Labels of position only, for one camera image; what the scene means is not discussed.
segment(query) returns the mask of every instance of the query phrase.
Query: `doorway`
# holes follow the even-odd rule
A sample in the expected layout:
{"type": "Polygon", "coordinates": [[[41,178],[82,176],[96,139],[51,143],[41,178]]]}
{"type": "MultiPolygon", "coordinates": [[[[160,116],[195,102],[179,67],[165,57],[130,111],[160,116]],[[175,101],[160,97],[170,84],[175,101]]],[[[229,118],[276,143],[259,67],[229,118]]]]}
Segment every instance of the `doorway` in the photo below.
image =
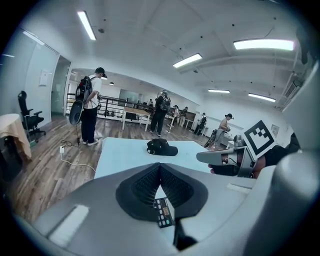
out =
{"type": "Polygon", "coordinates": [[[60,55],[55,68],[51,89],[51,118],[64,114],[64,96],[71,62],[60,55]]]}

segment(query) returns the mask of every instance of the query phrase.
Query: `white ceiling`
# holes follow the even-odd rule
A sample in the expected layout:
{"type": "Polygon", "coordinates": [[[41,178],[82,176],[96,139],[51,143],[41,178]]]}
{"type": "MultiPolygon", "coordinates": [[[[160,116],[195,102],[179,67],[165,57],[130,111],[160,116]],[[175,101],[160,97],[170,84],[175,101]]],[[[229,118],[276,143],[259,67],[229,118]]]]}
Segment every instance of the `white ceiling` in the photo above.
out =
{"type": "MultiPolygon", "coordinates": [[[[79,54],[139,66],[205,97],[208,89],[220,89],[230,90],[224,97],[260,101],[248,97],[250,92],[278,101],[291,72],[304,71],[295,35],[299,24],[282,8],[261,0],[55,0],[40,11],[79,54]],[[96,41],[77,16],[81,10],[88,14],[96,41]],[[236,50],[233,45],[268,33],[267,38],[295,41],[295,50],[236,50]],[[203,59],[173,67],[196,53],[203,59]]],[[[143,75],[139,79],[147,81],[143,75]]]]}

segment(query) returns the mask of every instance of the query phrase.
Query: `chair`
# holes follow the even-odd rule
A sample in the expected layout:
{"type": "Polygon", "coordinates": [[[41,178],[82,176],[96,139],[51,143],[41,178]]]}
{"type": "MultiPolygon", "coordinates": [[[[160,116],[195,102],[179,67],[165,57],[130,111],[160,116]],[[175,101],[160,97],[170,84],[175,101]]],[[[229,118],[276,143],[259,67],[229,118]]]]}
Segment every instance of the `chair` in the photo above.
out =
{"type": "Polygon", "coordinates": [[[19,95],[18,95],[18,101],[21,109],[21,114],[23,115],[23,128],[27,130],[29,134],[29,139],[31,135],[35,134],[41,134],[43,133],[46,135],[46,132],[44,130],[40,130],[38,128],[38,124],[41,123],[44,118],[39,117],[39,114],[42,113],[42,111],[38,111],[33,114],[33,116],[30,116],[30,111],[33,109],[28,109],[27,104],[26,104],[26,99],[27,99],[27,93],[22,90],[19,95]]]}

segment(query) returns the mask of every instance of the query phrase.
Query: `ceiling beam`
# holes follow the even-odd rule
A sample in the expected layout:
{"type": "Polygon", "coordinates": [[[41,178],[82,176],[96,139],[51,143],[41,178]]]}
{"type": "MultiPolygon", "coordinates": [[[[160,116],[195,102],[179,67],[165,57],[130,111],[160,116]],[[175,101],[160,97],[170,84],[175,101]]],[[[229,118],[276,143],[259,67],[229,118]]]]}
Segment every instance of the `ceiling beam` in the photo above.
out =
{"type": "Polygon", "coordinates": [[[141,9],[139,11],[138,19],[136,21],[133,34],[135,36],[135,41],[137,42],[139,40],[139,36],[143,34],[145,31],[145,28],[149,21],[152,19],[152,17],[157,12],[157,9],[160,5],[160,0],[144,0],[141,6],[141,9]]]}
{"type": "MultiPolygon", "coordinates": [[[[277,69],[283,69],[292,71],[292,64],[295,62],[295,59],[277,57],[276,61],[278,63],[277,69]]],[[[182,67],[179,72],[180,74],[184,74],[192,71],[195,67],[198,69],[209,68],[214,66],[225,66],[225,65],[237,65],[237,64],[265,64],[265,65],[274,65],[275,57],[267,56],[267,55],[241,55],[241,56],[230,56],[230,57],[222,57],[222,58],[212,58],[200,60],[195,66],[188,65],[186,67],[182,67]]],[[[295,70],[300,72],[303,70],[302,63],[296,63],[295,70]]]]}

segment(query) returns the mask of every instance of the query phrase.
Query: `beige cloth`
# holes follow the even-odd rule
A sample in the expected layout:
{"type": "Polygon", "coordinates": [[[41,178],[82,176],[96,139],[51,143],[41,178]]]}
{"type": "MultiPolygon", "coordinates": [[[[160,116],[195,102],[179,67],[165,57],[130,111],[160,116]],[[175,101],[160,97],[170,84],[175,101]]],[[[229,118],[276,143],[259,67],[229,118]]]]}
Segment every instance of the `beige cloth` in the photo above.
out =
{"type": "Polygon", "coordinates": [[[17,139],[16,146],[30,159],[31,150],[24,127],[18,114],[0,115],[0,138],[12,136],[17,139]]]}

